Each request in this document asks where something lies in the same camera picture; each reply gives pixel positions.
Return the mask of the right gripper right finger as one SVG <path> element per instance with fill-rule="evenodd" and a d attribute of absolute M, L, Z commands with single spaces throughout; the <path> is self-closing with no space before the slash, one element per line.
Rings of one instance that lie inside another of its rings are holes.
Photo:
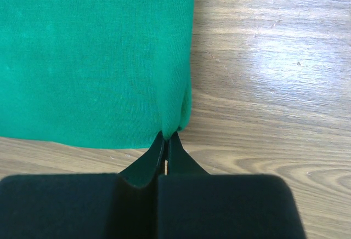
<path fill-rule="evenodd" d="M 158 179 L 158 238 L 305 238 L 291 189 L 267 174 L 211 175 L 183 148 L 168 144 Z"/>

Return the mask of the green t-shirt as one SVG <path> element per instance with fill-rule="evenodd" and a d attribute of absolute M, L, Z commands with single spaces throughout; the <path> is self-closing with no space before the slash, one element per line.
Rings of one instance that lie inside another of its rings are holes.
<path fill-rule="evenodd" d="M 149 147 L 191 113 L 194 0 L 1 0 L 1 136 Z"/>

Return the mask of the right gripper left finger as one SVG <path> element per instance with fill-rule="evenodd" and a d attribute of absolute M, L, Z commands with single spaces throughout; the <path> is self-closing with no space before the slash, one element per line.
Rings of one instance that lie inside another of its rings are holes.
<path fill-rule="evenodd" d="M 161 134 L 120 173 L 1 180 L 1 238 L 155 238 Z"/>

